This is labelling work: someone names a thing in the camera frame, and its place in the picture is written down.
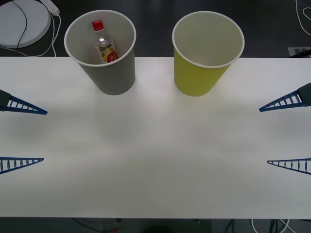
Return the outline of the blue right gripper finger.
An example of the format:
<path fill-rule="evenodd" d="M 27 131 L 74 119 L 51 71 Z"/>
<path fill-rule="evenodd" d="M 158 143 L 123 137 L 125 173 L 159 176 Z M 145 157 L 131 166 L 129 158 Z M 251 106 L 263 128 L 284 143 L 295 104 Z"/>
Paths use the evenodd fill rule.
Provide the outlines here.
<path fill-rule="evenodd" d="M 288 159 L 288 160 L 268 160 L 268 164 L 284 168 L 291 171 L 296 171 L 303 174 L 311 174 L 311 159 Z"/>
<path fill-rule="evenodd" d="M 260 112 L 289 109 L 297 107 L 309 107 L 311 105 L 311 83 L 308 83 L 296 91 L 280 97 L 263 107 L 259 108 Z"/>

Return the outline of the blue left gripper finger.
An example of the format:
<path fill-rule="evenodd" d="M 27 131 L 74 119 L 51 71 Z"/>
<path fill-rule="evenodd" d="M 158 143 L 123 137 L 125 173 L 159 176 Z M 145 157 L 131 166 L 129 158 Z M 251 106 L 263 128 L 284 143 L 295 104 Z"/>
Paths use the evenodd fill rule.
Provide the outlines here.
<path fill-rule="evenodd" d="M 44 158 L 1 157 L 0 174 L 28 167 L 44 161 Z"/>
<path fill-rule="evenodd" d="M 0 110 L 2 112 L 20 112 L 47 115 L 47 111 L 29 102 L 19 99 L 8 92 L 0 91 Z"/>

